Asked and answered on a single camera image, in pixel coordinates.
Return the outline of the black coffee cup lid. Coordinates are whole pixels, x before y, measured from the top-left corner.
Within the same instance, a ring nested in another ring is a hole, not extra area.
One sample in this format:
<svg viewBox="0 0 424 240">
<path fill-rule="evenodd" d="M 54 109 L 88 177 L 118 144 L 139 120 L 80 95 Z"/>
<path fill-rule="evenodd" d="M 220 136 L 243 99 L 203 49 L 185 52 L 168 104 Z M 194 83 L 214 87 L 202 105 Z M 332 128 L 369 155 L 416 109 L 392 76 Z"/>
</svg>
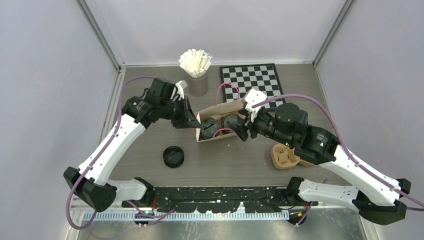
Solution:
<svg viewBox="0 0 424 240">
<path fill-rule="evenodd" d="M 205 139 L 211 139 L 218 129 L 220 124 L 214 118 L 205 118 L 200 123 L 200 135 Z"/>
</svg>

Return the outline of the paper gift bag pink handles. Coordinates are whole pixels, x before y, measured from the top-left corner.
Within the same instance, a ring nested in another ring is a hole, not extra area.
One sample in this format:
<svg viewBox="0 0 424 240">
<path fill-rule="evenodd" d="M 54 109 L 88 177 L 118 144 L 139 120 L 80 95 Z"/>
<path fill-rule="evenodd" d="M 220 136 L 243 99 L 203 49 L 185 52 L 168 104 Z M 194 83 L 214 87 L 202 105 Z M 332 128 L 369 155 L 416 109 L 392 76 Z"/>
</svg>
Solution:
<svg viewBox="0 0 424 240">
<path fill-rule="evenodd" d="M 220 93 L 220 90 L 221 88 L 223 88 L 224 85 L 229 85 L 232 87 L 233 90 L 236 90 L 236 100 L 231 102 L 218 103 L 218 94 Z M 218 122 L 218 129 L 217 131 L 214 131 L 212 133 L 212 138 L 205 138 L 201 135 L 201 129 L 197 128 L 195 134 L 196 141 L 198 143 L 201 143 L 225 139 L 229 137 L 236 137 L 236 133 L 234 133 L 230 128 L 223 127 L 222 120 L 227 115 L 236 115 L 240 117 L 241 115 L 238 113 L 238 110 L 241 109 L 242 106 L 243 103 L 241 100 L 241 94 L 239 89 L 232 83 L 221 83 L 216 92 L 215 105 L 202 109 L 195 115 L 199 123 L 208 118 L 215 119 Z"/>
</svg>

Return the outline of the stack of black lids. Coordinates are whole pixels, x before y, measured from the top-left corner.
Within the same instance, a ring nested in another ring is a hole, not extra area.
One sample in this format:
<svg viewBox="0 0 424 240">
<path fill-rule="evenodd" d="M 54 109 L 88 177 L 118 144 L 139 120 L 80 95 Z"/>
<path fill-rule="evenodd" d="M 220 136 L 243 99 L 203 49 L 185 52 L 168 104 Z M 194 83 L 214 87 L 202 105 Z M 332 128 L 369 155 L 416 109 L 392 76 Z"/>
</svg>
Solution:
<svg viewBox="0 0 424 240">
<path fill-rule="evenodd" d="M 162 158 L 167 167 L 174 169 L 180 167 L 184 163 L 185 155 L 182 148 L 173 145 L 167 147 L 163 151 Z"/>
</svg>

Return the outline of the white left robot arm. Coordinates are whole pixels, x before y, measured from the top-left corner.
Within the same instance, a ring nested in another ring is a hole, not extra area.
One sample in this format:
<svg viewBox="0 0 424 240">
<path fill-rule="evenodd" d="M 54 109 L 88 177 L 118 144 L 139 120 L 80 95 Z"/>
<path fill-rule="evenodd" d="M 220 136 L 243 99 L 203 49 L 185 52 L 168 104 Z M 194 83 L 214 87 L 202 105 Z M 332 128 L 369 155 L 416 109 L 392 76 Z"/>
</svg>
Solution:
<svg viewBox="0 0 424 240">
<path fill-rule="evenodd" d="M 121 111 L 115 125 L 97 149 L 77 168 L 68 167 L 64 178 L 73 194 L 101 213 L 115 202 L 135 201 L 141 207 L 153 202 L 153 187 L 140 177 L 111 180 L 110 175 L 132 143 L 160 119 L 176 129 L 199 128 L 184 90 L 184 80 L 176 83 L 153 78 L 142 96 L 119 100 Z"/>
</svg>

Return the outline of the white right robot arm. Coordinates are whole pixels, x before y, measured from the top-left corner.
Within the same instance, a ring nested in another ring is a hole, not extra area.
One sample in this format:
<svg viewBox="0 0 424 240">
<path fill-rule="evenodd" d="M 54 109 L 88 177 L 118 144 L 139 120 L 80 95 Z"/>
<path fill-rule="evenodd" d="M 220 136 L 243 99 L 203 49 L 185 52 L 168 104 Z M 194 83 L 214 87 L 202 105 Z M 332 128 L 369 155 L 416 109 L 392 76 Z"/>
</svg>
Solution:
<svg viewBox="0 0 424 240">
<path fill-rule="evenodd" d="M 353 162 L 339 139 L 328 130 L 310 125 L 308 114 L 293 103 L 278 106 L 274 115 L 241 108 L 229 127 L 245 141 L 263 135 L 293 150 L 301 160 L 328 169 L 349 182 L 348 186 L 317 183 L 292 177 L 285 190 L 291 205 L 303 202 L 326 202 L 357 211 L 364 219 L 389 225 L 406 217 L 402 194 L 409 193 L 407 179 L 387 177 L 364 162 Z"/>
</svg>

